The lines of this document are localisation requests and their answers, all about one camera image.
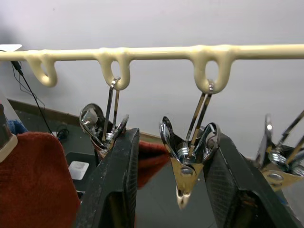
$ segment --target metal clip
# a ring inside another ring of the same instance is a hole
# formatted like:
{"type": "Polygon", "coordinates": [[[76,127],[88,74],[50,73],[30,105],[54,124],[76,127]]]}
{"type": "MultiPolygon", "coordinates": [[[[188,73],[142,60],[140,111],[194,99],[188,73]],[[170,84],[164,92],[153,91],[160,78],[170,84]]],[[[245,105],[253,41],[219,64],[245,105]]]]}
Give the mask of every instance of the metal clip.
{"type": "Polygon", "coordinates": [[[272,142],[270,115],[265,117],[265,132],[255,160],[256,167],[262,172],[274,191],[287,187],[304,178],[304,167],[299,163],[304,159],[304,136],[293,149],[284,146],[290,132],[304,117],[304,110],[283,132],[277,144],[272,142]]]}
{"type": "Polygon", "coordinates": [[[126,115],[116,127],[119,101],[119,90],[117,90],[115,95],[113,123],[109,121],[113,89],[118,80],[119,79],[114,79],[111,82],[105,117],[101,108],[93,103],[85,106],[81,110],[79,116],[79,123],[81,128],[90,136],[93,146],[98,152],[98,155],[101,159],[103,159],[112,149],[117,137],[125,130],[129,119],[129,115],[126,115]]]}
{"type": "Polygon", "coordinates": [[[219,147],[219,127],[215,123],[209,123],[205,128],[201,127],[211,96],[212,86],[210,87],[210,94],[202,93],[199,99],[186,140],[182,140],[174,134],[171,122],[166,116],[164,116],[160,122],[161,140],[170,153],[176,182],[176,197],[180,209],[185,208],[187,205],[205,161],[207,161],[219,147]],[[192,140],[190,141],[191,132],[198,115],[199,120],[192,140]]]}

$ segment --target dark floor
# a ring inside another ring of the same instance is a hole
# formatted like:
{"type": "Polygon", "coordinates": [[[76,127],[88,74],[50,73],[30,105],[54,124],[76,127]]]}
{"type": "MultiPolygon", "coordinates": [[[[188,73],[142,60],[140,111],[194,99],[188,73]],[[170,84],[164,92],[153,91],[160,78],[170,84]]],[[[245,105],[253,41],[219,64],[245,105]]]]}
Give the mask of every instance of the dark floor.
{"type": "MultiPolygon", "coordinates": [[[[16,111],[20,120],[29,131],[47,132],[41,116],[16,111]]],[[[56,132],[62,124],[48,121],[56,132]]],[[[68,139],[62,142],[65,153],[78,152],[94,154],[89,137],[80,127],[68,125],[68,139]]],[[[208,199],[203,175],[195,186],[191,199],[184,210],[176,201],[175,178],[171,164],[159,171],[144,188],[137,191],[136,227],[137,228],[216,228],[216,223],[208,199]]]]}

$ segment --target textured black plastic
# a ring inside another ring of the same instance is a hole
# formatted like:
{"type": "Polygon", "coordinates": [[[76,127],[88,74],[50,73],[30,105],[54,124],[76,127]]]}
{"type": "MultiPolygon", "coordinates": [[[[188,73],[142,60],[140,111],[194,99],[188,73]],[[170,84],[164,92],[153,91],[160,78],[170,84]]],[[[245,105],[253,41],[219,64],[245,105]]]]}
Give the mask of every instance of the textured black plastic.
{"type": "Polygon", "coordinates": [[[91,176],[75,228],[133,228],[139,130],[122,134],[91,176]]]}
{"type": "Polygon", "coordinates": [[[221,136],[220,149],[204,167],[218,228],[295,228],[263,175],[221,136]]]}

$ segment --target red cloth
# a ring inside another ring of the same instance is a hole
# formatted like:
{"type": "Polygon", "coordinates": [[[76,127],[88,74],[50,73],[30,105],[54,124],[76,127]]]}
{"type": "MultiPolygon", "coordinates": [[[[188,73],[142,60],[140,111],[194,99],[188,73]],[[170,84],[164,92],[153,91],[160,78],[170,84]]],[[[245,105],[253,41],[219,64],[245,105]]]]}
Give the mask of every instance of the red cloth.
{"type": "Polygon", "coordinates": [[[137,187],[142,188],[169,161],[169,153],[160,144],[139,142],[137,187]]]}
{"type": "Polygon", "coordinates": [[[79,199],[63,148],[48,133],[18,135],[0,163],[0,227],[69,228],[79,199]]]}

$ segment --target red towel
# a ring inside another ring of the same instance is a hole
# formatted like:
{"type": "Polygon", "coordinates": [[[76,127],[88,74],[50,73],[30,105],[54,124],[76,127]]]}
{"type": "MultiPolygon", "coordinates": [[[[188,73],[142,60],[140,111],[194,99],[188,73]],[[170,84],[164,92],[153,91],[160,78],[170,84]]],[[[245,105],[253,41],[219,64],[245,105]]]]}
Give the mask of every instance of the red towel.
{"type": "Polygon", "coordinates": [[[169,161],[169,153],[165,146],[139,142],[137,187],[142,188],[169,161]]]}
{"type": "Polygon", "coordinates": [[[69,228],[79,199],[63,148],[48,133],[18,135],[0,163],[0,227],[69,228]]]}

